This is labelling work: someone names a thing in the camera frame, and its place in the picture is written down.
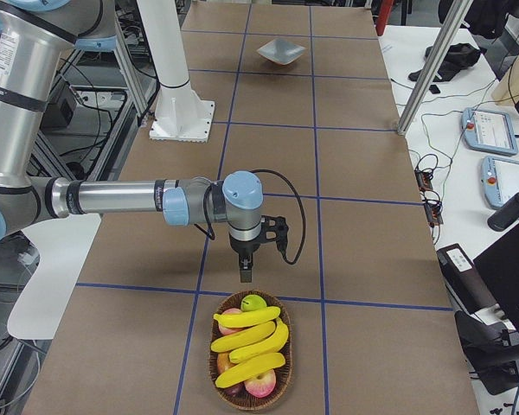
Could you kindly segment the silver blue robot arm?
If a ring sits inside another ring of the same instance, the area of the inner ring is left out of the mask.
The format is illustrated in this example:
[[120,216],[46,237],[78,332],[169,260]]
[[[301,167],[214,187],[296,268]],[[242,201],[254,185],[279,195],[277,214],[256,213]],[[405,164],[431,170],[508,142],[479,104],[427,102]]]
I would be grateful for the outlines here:
[[61,54],[114,50],[114,3],[0,1],[0,21],[0,240],[71,214],[157,211],[172,226],[225,222],[240,278],[250,281],[265,229],[262,185],[253,173],[237,171],[218,182],[85,182],[27,173]]

